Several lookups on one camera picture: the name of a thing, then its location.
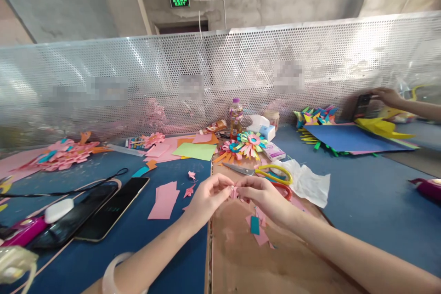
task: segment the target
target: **purple object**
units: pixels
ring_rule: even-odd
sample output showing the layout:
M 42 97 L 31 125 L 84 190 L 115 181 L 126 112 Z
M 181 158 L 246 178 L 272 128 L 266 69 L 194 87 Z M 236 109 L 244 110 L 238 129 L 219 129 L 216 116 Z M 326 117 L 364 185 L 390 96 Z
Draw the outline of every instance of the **purple object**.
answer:
M 7 238 L 2 246 L 26 247 L 26 245 L 46 229 L 46 227 L 47 224 L 43 217 L 31 217 L 21 220 L 12 227 L 17 231 Z

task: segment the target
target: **green exit sign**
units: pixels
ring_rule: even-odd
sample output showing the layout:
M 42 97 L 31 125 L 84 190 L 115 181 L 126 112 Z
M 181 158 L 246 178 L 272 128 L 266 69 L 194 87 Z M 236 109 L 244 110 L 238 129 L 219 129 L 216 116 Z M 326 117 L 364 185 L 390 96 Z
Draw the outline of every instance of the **green exit sign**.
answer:
M 190 0 L 170 0 L 172 8 L 190 7 Z

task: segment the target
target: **beverage bottle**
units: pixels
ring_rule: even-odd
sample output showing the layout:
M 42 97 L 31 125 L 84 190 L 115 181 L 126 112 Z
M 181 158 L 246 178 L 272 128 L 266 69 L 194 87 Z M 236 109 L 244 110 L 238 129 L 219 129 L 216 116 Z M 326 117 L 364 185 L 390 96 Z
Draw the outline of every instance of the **beverage bottle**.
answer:
M 230 139 L 234 140 L 237 140 L 237 135 L 242 132 L 243 107 L 239 104 L 239 101 L 239 98 L 234 98 L 230 106 Z

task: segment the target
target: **perforated metal panel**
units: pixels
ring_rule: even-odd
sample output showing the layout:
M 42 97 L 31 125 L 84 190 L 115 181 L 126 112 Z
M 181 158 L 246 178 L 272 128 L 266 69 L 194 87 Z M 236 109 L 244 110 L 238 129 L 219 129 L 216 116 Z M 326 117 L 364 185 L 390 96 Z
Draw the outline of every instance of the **perforated metal panel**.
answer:
M 303 68 L 304 91 L 274 92 L 276 61 Z M 226 118 L 234 97 L 248 114 L 282 99 L 281 122 L 289 122 L 293 109 L 343 107 L 398 75 L 433 81 L 440 69 L 440 11 L 3 48 L 0 138 L 5 147 L 82 130 L 102 140 L 191 132 Z M 203 76 L 184 80 L 199 84 L 196 92 L 183 94 L 182 75 Z M 200 88 L 202 100 L 188 97 Z

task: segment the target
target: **blue table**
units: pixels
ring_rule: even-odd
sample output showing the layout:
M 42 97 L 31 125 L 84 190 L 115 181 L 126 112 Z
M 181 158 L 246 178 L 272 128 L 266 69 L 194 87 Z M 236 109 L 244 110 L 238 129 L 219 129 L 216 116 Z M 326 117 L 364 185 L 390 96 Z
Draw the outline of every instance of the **blue table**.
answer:
M 423 125 L 425 135 L 430 131 L 441 141 L 440 127 L 412 125 L 408 133 L 417 134 Z M 323 211 L 336 228 L 441 277 L 441 208 L 408 182 L 430 176 L 383 157 L 315 151 L 292 126 L 280 127 L 273 142 L 314 173 L 331 174 Z
M 126 183 L 132 174 L 145 165 L 143 158 L 117 152 L 96 154 L 91 160 L 60 172 L 39 172 L 14 183 L 13 193 L 44 193 L 69 191 L 92 181 L 107 178 L 121 168 L 129 172 L 118 177 Z M 210 176 L 211 165 L 196 159 L 177 160 L 157 164 L 157 168 L 144 177 L 150 182 L 127 209 L 108 236 L 100 243 L 73 241 L 49 266 L 36 277 L 29 293 L 78 294 L 99 279 L 110 263 L 120 253 L 135 252 L 152 241 L 182 215 L 182 208 L 191 198 L 183 199 L 185 190 L 192 185 L 188 171 L 196 172 L 195 189 Z M 147 220 L 155 201 L 157 186 L 177 181 L 181 191 L 170 220 Z M 0 222 L 13 225 L 31 212 L 47 205 L 56 198 L 14 198 L 0 213 Z M 204 226 L 176 254 L 155 280 L 149 293 L 203 293 L 207 227 Z M 40 256 L 38 267 L 44 265 L 53 253 Z M 10 293 L 18 284 L 2 286 L 0 293 Z

